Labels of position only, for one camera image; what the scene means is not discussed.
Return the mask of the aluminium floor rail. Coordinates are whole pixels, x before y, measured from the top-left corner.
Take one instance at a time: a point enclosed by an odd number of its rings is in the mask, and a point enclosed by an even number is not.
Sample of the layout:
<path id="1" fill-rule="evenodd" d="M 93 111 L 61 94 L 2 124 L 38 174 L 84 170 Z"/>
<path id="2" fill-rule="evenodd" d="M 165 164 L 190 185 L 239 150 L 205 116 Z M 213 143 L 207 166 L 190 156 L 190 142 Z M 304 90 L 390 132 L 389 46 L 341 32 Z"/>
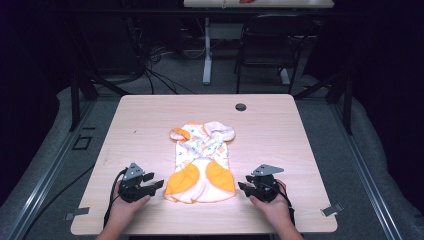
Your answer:
<path id="1" fill-rule="evenodd" d="M 342 111 L 337 105 L 330 104 L 329 109 L 336 121 L 339 131 L 343 135 L 351 154 L 353 155 L 354 165 L 360 181 L 364 187 L 367 197 L 372 205 L 376 217 L 382 227 L 387 240 L 404 240 L 390 210 L 383 199 L 374 178 L 366 165 L 365 159 L 356 144 L 354 136 L 349 134 L 342 121 Z"/>
<path id="2" fill-rule="evenodd" d="M 3 240 L 73 240 L 64 216 L 79 202 L 98 154 L 101 126 L 93 122 L 95 102 L 83 105 L 81 122 L 68 129 L 68 112 L 59 115 L 6 204 L 0 208 Z"/>

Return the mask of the black chair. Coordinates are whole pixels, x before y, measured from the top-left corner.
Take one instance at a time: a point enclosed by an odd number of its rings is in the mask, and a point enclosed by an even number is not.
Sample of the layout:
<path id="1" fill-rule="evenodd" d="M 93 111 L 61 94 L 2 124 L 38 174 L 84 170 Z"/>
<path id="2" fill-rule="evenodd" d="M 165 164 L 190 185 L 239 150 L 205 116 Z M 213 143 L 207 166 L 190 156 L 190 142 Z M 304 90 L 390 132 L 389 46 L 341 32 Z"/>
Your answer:
<path id="1" fill-rule="evenodd" d="M 236 92 L 240 92 L 242 68 L 273 68 L 279 74 L 291 69 L 291 93 L 305 39 L 313 29 L 313 21 L 304 15 L 260 14 L 248 19 L 241 30 L 234 68 Z"/>

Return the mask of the black metal stand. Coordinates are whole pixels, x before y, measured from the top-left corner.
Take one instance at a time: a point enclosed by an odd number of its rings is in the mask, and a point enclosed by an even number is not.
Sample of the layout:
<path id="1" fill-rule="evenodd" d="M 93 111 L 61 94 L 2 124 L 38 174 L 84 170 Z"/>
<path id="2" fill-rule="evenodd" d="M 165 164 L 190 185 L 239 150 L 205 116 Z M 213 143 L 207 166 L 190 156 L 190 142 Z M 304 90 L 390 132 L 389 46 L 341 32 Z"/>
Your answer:
<path id="1" fill-rule="evenodd" d="M 307 88 L 306 90 L 295 94 L 294 99 L 303 99 L 326 86 L 330 87 L 327 95 L 325 96 L 325 100 L 328 104 L 337 104 L 340 101 L 341 97 L 343 97 L 342 125 L 346 132 L 351 135 L 353 81 L 347 74 L 339 73 L 324 81 L 320 81 Z"/>
<path id="2" fill-rule="evenodd" d="M 72 112 L 70 131 L 74 131 L 81 121 L 80 93 L 82 93 L 88 101 L 97 100 L 99 94 L 94 87 L 95 83 L 106 87 L 107 89 L 120 96 L 129 95 L 129 92 L 107 81 L 98 73 L 95 73 L 94 71 L 90 70 L 81 70 L 80 68 L 77 68 L 74 71 L 70 82 Z"/>

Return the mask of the person's right hand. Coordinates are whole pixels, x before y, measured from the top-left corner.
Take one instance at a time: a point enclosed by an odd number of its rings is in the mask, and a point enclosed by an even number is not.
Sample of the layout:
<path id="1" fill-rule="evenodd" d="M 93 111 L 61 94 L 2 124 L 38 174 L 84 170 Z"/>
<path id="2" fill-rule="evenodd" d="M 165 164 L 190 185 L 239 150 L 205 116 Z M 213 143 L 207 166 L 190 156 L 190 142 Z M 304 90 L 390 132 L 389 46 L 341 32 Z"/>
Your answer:
<path id="1" fill-rule="evenodd" d="M 285 199 L 286 185 L 277 180 L 280 193 L 271 202 L 262 202 L 255 196 L 250 196 L 252 204 L 262 211 L 269 223 L 275 228 L 290 226 L 292 224 L 289 212 L 289 204 Z"/>

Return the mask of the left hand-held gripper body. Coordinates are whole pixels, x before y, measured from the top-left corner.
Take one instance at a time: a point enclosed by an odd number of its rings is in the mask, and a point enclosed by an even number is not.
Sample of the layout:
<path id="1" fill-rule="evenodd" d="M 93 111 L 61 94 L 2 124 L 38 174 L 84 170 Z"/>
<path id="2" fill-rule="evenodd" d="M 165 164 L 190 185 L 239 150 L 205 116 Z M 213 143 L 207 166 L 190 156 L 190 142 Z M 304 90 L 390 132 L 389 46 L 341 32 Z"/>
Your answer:
<path id="1" fill-rule="evenodd" d="M 123 179 L 119 185 L 118 193 L 120 197 L 128 202 L 132 203 L 144 196 L 149 195 L 147 193 L 148 186 L 142 186 L 143 176 L 147 174 L 141 167 L 136 163 L 131 163 L 124 173 Z"/>

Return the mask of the person's left hand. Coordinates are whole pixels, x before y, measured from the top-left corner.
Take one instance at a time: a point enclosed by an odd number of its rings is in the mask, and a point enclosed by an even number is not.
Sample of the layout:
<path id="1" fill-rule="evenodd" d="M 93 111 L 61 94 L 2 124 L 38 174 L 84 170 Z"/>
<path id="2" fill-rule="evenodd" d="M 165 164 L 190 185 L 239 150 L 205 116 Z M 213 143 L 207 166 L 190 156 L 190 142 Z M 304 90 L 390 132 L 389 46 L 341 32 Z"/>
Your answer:
<path id="1" fill-rule="evenodd" d="M 137 211 L 146 205 L 151 198 L 150 195 L 147 195 L 135 202 L 128 203 L 124 201 L 118 193 L 120 183 L 121 181 L 118 181 L 115 185 L 110 207 L 108 222 L 112 224 L 130 223 Z"/>

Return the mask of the white and orange baby garment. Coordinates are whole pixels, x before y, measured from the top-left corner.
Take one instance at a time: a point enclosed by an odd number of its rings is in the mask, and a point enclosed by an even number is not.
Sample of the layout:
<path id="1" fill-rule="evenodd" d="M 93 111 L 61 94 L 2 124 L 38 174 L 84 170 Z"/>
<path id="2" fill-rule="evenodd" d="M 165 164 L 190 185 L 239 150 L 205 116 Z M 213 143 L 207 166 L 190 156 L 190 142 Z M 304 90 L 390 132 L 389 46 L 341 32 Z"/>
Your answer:
<path id="1" fill-rule="evenodd" d="M 170 131 L 175 145 L 175 171 L 164 197 L 186 204 L 214 203 L 236 195 L 227 143 L 235 130 L 220 122 L 187 123 Z"/>

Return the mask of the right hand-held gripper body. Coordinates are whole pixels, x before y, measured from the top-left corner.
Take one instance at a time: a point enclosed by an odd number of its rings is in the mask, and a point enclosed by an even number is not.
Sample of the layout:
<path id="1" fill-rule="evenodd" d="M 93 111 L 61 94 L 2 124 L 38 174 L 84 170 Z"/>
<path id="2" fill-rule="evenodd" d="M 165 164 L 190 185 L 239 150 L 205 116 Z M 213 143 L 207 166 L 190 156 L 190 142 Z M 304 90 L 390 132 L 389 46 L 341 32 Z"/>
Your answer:
<path id="1" fill-rule="evenodd" d="M 284 169 L 268 164 L 261 164 L 251 172 L 256 178 L 253 195 L 262 202 L 273 201 L 279 192 L 278 183 L 274 178 L 276 173 L 283 172 Z"/>

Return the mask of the white table leg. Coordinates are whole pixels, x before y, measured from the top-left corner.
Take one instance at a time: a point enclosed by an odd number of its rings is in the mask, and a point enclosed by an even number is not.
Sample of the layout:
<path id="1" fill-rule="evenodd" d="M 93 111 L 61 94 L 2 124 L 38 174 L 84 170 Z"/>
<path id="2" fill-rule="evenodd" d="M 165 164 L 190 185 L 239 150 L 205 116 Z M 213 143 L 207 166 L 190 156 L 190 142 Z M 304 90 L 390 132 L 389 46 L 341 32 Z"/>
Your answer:
<path id="1" fill-rule="evenodd" d="M 211 57 L 211 40 L 210 40 L 210 21 L 208 18 L 205 19 L 205 61 L 203 70 L 203 84 L 209 85 L 211 83 L 211 70 L 212 70 L 212 57 Z"/>

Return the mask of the grey metal bracket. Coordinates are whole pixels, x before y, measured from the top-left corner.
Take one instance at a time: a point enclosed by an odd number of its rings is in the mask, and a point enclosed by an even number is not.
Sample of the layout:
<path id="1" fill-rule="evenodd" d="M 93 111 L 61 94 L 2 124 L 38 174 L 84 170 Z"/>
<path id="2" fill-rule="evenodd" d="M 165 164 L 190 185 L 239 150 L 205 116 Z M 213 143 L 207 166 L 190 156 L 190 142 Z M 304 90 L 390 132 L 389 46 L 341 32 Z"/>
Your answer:
<path id="1" fill-rule="evenodd" d="M 334 204 L 334 205 L 328 206 L 327 208 L 322 209 L 321 213 L 325 217 L 328 217 L 328 216 L 331 216 L 331 215 L 337 215 L 339 212 L 341 212 L 343 210 L 344 210 L 344 207 L 340 203 L 337 203 L 337 204 Z"/>
<path id="2" fill-rule="evenodd" d="M 89 213 L 89 207 L 84 207 L 84 208 L 78 208 L 76 210 L 74 210 L 73 212 L 68 212 L 65 214 L 64 216 L 64 220 L 65 221 L 71 221 L 73 220 L 76 216 L 79 215 L 86 215 Z"/>

